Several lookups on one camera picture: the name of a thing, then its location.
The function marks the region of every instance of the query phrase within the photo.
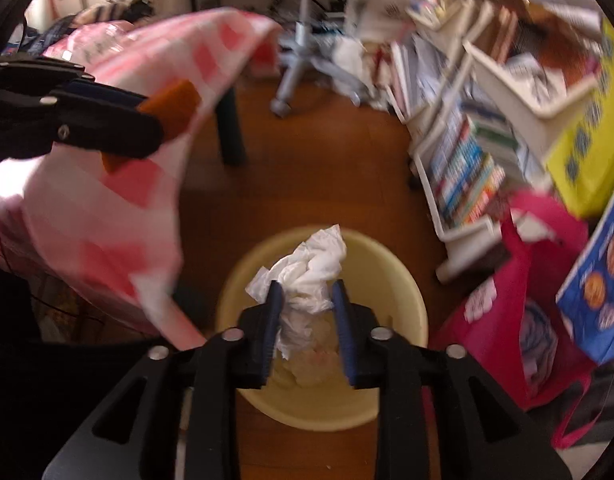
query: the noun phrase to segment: plastic bag handle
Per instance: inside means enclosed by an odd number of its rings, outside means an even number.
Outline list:
[[[599,411],[598,414],[587,424],[581,426],[580,428],[577,428],[576,430],[570,431],[568,434],[565,434],[567,426],[570,424],[572,416],[574,416],[574,412],[578,408],[578,405],[580,404],[582,398],[590,389],[591,374],[584,375],[579,379],[579,381],[583,387],[583,391],[580,396],[578,396],[578,399],[572,402],[572,405],[570,406],[569,410],[567,410],[567,413],[554,430],[554,433],[552,434],[552,447],[554,449],[565,449],[576,444],[589,430],[591,430],[591,428],[594,426],[594,424],[596,424],[598,418],[600,417],[601,412]]]
[[[565,207],[549,195],[521,190],[510,198],[510,209],[531,213],[551,229],[556,237],[575,253],[587,244],[587,224],[574,218]]]

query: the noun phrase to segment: table leg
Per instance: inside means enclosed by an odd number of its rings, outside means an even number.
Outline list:
[[[240,166],[247,161],[245,145],[242,142],[241,125],[236,107],[236,92],[230,88],[216,105],[218,138],[221,142],[223,163]]]

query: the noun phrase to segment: crumpled tissue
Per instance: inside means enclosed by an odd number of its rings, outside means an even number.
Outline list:
[[[318,351],[321,339],[328,338],[330,323],[323,323],[322,313],[332,309],[327,282],[340,273],[347,247],[334,225],[312,234],[292,254],[278,260],[271,269],[261,267],[245,291],[258,303],[267,297],[269,285],[276,280],[283,287],[285,304],[280,316],[276,348],[288,360],[299,352]],[[332,348],[325,349],[329,355]]]

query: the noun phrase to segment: chair caster wheel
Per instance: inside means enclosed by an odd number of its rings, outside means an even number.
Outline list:
[[[291,111],[292,107],[290,107],[290,105],[284,101],[273,99],[269,105],[269,109],[275,116],[282,119],[283,117],[287,117],[287,114]]]
[[[412,191],[420,189],[422,187],[422,184],[420,183],[420,177],[412,173],[407,179],[407,185]]]
[[[360,108],[360,105],[363,103],[363,98],[358,92],[354,92],[353,94],[350,95],[349,98],[351,99],[352,104],[356,108]]]

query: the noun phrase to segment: stack of books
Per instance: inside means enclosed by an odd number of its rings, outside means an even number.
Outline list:
[[[450,227],[478,220],[494,197],[527,186],[527,146],[499,112],[472,100],[457,104],[429,165],[441,217]]]

